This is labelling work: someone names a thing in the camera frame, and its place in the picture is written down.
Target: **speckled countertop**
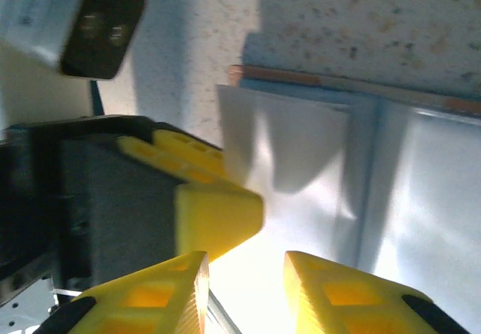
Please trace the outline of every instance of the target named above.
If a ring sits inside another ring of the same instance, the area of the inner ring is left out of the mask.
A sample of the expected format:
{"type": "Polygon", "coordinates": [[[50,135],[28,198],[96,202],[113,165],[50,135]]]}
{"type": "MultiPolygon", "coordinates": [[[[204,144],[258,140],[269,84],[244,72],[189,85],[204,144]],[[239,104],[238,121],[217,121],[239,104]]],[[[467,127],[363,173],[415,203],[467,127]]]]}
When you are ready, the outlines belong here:
{"type": "Polygon", "coordinates": [[[481,96],[481,0],[149,0],[101,94],[220,143],[214,85],[238,63],[481,96]]]}

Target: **rectangular hole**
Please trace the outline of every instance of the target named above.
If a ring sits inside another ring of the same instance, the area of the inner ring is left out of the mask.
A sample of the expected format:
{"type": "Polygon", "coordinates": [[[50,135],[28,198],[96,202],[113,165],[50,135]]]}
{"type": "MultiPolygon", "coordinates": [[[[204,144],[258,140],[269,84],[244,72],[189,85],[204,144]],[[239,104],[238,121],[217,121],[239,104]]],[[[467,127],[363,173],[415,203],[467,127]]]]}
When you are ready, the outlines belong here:
{"type": "Polygon", "coordinates": [[[349,334],[371,334],[375,332],[398,334],[400,332],[415,332],[407,327],[405,320],[388,313],[386,313],[386,315],[369,313],[352,315],[345,317],[343,322],[349,334]]]}
{"type": "Polygon", "coordinates": [[[142,144],[138,144],[135,146],[135,153],[137,153],[141,157],[151,158],[158,154],[157,150],[152,149],[148,146],[143,146],[142,144]]]}
{"type": "Polygon", "coordinates": [[[331,268],[330,263],[326,263],[325,261],[318,261],[318,260],[309,260],[307,262],[307,266],[309,269],[312,270],[328,270],[331,268]]]}
{"type": "Polygon", "coordinates": [[[205,174],[197,170],[190,169],[187,171],[187,175],[194,181],[202,182],[203,184],[213,183],[212,176],[209,176],[208,174],[205,174]]]}
{"type": "Polygon", "coordinates": [[[217,150],[212,151],[212,152],[210,153],[210,155],[211,155],[213,158],[215,158],[215,159],[223,159],[223,158],[224,158],[224,156],[222,155],[222,153],[219,152],[219,151],[217,151],[217,150]]]}
{"type": "Polygon", "coordinates": [[[159,321],[152,318],[107,318],[95,334],[153,334],[159,326],[159,321]]]}
{"type": "Polygon", "coordinates": [[[201,151],[201,152],[205,152],[207,151],[207,147],[205,147],[205,145],[203,144],[199,144],[197,142],[191,144],[191,146],[196,149],[197,151],[201,151]]]}
{"type": "Polygon", "coordinates": [[[334,306],[377,305],[382,302],[374,289],[361,281],[332,281],[323,284],[322,289],[334,306]]]}
{"type": "Polygon", "coordinates": [[[159,165],[159,168],[161,169],[166,169],[168,171],[172,172],[178,172],[182,169],[183,164],[181,162],[178,162],[170,157],[166,156],[160,156],[158,159],[156,159],[157,165],[159,165]]]}
{"type": "Polygon", "coordinates": [[[129,308],[165,308],[174,295],[173,284],[142,284],[130,289],[123,301],[129,308]]]}
{"type": "Polygon", "coordinates": [[[183,142],[184,144],[188,144],[192,140],[190,137],[184,135],[175,135],[175,139],[183,142]]]}
{"type": "Polygon", "coordinates": [[[181,264],[174,266],[173,268],[170,268],[169,270],[171,272],[184,272],[189,268],[189,265],[187,263],[181,264]]]}

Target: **bright light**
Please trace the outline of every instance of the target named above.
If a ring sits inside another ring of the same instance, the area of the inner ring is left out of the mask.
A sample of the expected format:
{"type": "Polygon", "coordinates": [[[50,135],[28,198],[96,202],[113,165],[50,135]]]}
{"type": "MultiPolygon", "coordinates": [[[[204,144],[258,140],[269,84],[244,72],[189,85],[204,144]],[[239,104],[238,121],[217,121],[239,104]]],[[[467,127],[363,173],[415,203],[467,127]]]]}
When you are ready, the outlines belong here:
{"type": "Polygon", "coordinates": [[[35,330],[37,330],[39,326],[40,325],[34,325],[34,326],[31,326],[31,327],[25,329],[25,334],[33,334],[33,332],[35,330]]]}
{"type": "Polygon", "coordinates": [[[211,320],[207,315],[205,320],[205,334],[225,334],[225,332],[219,323],[211,320]]]}
{"type": "Polygon", "coordinates": [[[241,332],[293,332],[283,257],[284,250],[262,232],[210,264],[212,290],[241,332]]]}
{"type": "Polygon", "coordinates": [[[40,325],[34,325],[25,330],[15,330],[14,332],[10,332],[8,334],[33,334],[33,332],[37,330],[39,326],[40,325]]]}

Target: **granite surface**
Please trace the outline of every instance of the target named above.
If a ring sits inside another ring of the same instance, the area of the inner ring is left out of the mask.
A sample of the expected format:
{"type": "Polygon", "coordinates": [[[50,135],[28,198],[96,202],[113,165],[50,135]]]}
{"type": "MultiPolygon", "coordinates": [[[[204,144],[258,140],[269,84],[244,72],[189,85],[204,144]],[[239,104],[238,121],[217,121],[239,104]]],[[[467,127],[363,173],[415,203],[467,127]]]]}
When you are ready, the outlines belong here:
{"type": "Polygon", "coordinates": [[[220,144],[214,86],[238,63],[481,96],[481,0],[149,0],[106,111],[220,144]]]}

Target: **yellow plastic part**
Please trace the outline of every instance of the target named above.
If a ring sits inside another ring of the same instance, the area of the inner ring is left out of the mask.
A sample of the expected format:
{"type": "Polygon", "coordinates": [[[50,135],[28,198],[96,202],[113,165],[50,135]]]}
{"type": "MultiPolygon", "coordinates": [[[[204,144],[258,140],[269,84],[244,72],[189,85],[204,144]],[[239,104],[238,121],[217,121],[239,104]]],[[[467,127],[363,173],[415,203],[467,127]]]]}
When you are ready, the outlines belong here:
{"type": "Polygon", "coordinates": [[[153,133],[153,144],[158,149],[202,167],[213,175],[226,178],[223,165],[224,155],[221,150],[188,135],[164,129],[153,133]]]}
{"type": "Polygon", "coordinates": [[[175,204],[177,254],[207,251],[214,261],[262,228],[262,199],[246,190],[185,184],[175,204]]]}
{"type": "Polygon", "coordinates": [[[93,287],[97,304],[69,334],[204,333],[207,253],[192,252],[93,287]]]}
{"type": "Polygon", "coordinates": [[[241,187],[223,177],[212,174],[204,167],[194,165],[138,138],[119,137],[117,144],[124,154],[183,180],[198,184],[216,184],[230,187],[233,190],[241,190],[241,187]]]}
{"type": "Polygon", "coordinates": [[[284,287],[297,333],[436,333],[401,298],[423,293],[313,255],[286,253],[284,287]]]}
{"type": "Polygon", "coordinates": [[[176,190],[177,254],[207,251],[212,262],[262,228],[262,198],[195,165],[204,163],[200,158],[186,161],[173,149],[133,137],[118,138],[117,144],[124,154],[188,182],[176,190]]]}

